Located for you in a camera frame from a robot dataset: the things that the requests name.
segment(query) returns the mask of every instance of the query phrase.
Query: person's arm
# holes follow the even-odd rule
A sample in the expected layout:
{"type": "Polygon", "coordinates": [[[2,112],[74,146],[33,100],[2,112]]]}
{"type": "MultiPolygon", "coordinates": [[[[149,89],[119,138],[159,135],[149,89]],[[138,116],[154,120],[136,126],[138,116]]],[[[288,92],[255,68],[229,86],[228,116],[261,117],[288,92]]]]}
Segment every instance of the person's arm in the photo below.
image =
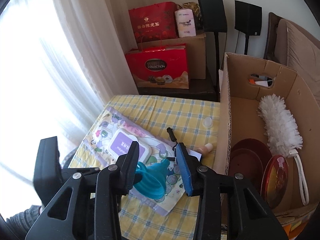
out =
{"type": "Polygon", "coordinates": [[[25,239],[33,223],[41,213],[41,206],[32,205],[29,209],[7,218],[7,225],[20,239],[25,239]]]}

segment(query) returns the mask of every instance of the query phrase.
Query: white feather duster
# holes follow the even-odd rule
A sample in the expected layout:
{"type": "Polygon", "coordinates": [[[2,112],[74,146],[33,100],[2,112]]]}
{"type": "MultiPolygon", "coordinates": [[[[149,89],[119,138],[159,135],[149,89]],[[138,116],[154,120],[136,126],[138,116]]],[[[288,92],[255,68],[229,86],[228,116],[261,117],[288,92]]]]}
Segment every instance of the white feather duster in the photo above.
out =
{"type": "Polygon", "coordinates": [[[273,155],[289,156],[291,149],[301,149],[302,137],[298,132],[296,120],[289,110],[285,109],[284,99],[272,96],[265,96],[259,104],[259,116],[266,123],[266,135],[268,146],[273,155]]]}

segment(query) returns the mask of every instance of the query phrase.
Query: yellow checkered tablecloth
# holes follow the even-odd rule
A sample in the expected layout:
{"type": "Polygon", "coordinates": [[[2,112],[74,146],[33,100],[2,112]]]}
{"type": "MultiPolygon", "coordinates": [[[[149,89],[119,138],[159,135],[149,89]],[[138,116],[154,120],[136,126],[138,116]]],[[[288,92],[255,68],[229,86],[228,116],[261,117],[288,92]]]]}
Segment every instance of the yellow checkered tablecloth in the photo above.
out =
{"type": "MultiPolygon", "coordinates": [[[[178,142],[195,149],[197,146],[212,143],[214,150],[202,163],[211,167],[217,144],[220,103],[168,98],[159,96],[115,96],[107,106],[111,106],[131,121],[140,125],[155,136],[169,139],[166,131],[171,127],[178,142]],[[205,117],[213,119],[210,129],[202,125],[205,117]]],[[[101,163],[90,154],[82,143],[71,161],[70,167],[101,167],[101,163]]],[[[122,210],[119,213],[122,236],[134,240],[191,240],[196,224],[199,204],[198,197],[185,194],[172,211],[165,217],[157,214],[140,200],[129,194],[122,198],[122,210]]]]}

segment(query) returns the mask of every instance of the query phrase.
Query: speaker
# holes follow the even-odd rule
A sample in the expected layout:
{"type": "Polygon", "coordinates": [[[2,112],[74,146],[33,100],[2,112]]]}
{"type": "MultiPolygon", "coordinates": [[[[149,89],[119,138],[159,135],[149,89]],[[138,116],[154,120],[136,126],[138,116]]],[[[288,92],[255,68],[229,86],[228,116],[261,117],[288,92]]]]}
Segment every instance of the speaker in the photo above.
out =
{"type": "Polygon", "coordinates": [[[198,0],[205,32],[226,33],[227,18],[223,0],[198,0]]]}
{"type": "Polygon", "coordinates": [[[262,7],[235,1],[235,29],[249,36],[259,36],[262,26],[262,7]]]}

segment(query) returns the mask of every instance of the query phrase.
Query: brown chair cushion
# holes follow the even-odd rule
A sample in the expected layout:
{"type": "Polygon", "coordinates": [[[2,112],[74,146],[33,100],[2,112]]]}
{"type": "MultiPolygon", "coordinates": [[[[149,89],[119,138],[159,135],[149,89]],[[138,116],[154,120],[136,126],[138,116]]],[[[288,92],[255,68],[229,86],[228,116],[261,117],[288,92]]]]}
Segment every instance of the brown chair cushion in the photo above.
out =
{"type": "Polygon", "coordinates": [[[293,24],[286,25],[287,66],[299,73],[320,105],[320,49],[293,24]]]}
{"type": "Polygon", "coordinates": [[[311,35],[308,31],[306,31],[301,26],[297,25],[296,23],[289,21],[287,19],[281,19],[278,24],[277,28],[277,40],[275,46],[275,57],[278,62],[282,65],[287,64],[287,47],[288,47],[288,30],[287,30],[287,23],[290,23],[296,29],[298,29],[303,35],[305,35],[317,48],[320,49],[320,41],[318,41],[314,36],[311,35]]]}

